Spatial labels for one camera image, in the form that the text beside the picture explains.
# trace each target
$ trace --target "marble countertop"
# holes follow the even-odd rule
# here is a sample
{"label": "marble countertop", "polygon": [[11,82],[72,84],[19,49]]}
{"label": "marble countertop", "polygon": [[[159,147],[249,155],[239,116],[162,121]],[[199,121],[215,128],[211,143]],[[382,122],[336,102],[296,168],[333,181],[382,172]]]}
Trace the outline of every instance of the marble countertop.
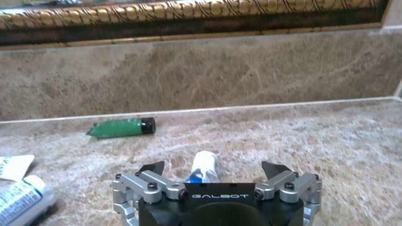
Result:
{"label": "marble countertop", "polygon": [[[30,169],[59,195],[39,225],[122,225],[113,211],[117,173],[166,161],[183,180],[198,151],[219,156],[223,182],[265,180],[261,161],[324,179],[314,225],[402,225],[402,102],[392,99],[231,107],[0,122],[0,155],[35,154]],[[154,116],[155,135],[97,140],[95,122]],[[6,187],[11,183],[0,181]]]}

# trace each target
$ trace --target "wall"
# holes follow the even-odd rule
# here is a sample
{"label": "wall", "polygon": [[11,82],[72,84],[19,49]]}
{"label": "wall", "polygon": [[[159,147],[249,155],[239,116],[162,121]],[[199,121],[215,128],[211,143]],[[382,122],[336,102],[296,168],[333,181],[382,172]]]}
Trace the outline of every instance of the wall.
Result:
{"label": "wall", "polygon": [[0,120],[392,96],[402,31],[0,52]]}

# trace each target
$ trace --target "black tube cap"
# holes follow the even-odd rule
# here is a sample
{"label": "black tube cap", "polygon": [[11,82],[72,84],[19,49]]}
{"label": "black tube cap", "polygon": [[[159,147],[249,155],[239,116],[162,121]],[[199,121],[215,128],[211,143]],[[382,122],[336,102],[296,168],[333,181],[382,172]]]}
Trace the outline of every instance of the black tube cap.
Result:
{"label": "black tube cap", "polygon": [[141,119],[141,131],[143,134],[154,134],[157,130],[155,119],[154,118],[142,118]]}

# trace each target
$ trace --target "bottle label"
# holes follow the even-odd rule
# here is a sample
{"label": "bottle label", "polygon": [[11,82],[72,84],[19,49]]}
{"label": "bottle label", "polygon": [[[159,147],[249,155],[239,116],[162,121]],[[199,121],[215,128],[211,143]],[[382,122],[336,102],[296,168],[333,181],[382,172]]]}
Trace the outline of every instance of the bottle label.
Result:
{"label": "bottle label", "polygon": [[0,222],[8,225],[40,201],[43,195],[24,180],[0,193]]}

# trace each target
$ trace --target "white toothpaste tube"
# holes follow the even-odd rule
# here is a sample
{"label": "white toothpaste tube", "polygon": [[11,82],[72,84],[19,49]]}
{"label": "white toothpaste tube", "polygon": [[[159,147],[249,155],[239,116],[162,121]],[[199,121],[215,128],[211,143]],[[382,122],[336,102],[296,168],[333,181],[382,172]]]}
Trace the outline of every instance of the white toothpaste tube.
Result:
{"label": "white toothpaste tube", "polygon": [[218,174],[215,171],[215,165],[218,156],[213,152],[198,152],[191,168],[191,175],[187,179],[187,183],[219,183]]}
{"label": "white toothpaste tube", "polygon": [[0,179],[20,181],[26,176],[34,158],[32,154],[11,157],[0,156]]}
{"label": "white toothpaste tube", "polygon": [[27,226],[55,204],[56,197],[43,180],[31,175],[0,193],[0,225]]}

